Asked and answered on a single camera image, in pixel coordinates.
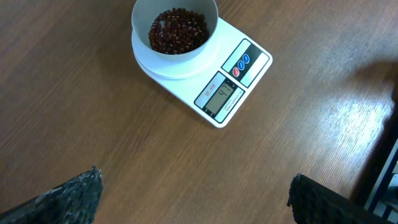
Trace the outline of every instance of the wooden table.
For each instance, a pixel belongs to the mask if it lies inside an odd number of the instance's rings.
[[[152,81],[135,1],[0,1],[0,211],[91,168],[95,223],[293,223],[302,172],[350,197],[392,113],[395,0],[217,0],[274,56],[223,129]]]

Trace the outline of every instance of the scale display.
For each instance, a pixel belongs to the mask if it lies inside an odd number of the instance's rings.
[[[206,108],[213,114],[217,114],[221,106],[223,106],[228,97],[231,96],[232,92],[232,87],[225,83],[222,84],[222,86],[217,90],[216,94],[207,103]]]
[[[216,122],[222,123],[244,92],[221,72],[217,72],[196,98],[195,105]]]

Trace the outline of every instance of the blue button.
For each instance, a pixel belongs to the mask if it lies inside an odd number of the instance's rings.
[[[240,71],[244,70],[244,63],[242,61],[238,62],[238,68],[239,68]]]
[[[247,54],[243,55],[243,62],[244,63],[249,63],[250,62],[250,57]]]

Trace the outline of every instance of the scale button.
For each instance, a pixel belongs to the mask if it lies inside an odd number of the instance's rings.
[[[233,69],[233,74],[234,74],[235,77],[238,77],[239,74],[240,74],[239,69],[236,68],[236,67],[234,67],[234,69]]]
[[[238,68],[239,68],[240,71],[244,70],[244,63],[242,61],[238,62]]]
[[[247,54],[243,55],[243,62],[244,63],[249,63],[250,62],[250,57]]]

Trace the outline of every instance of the scale platform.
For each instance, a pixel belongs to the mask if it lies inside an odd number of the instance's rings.
[[[269,52],[221,18],[205,49],[189,60],[159,57],[134,31],[131,41],[142,70],[217,128],[228,124],[272,63]]]

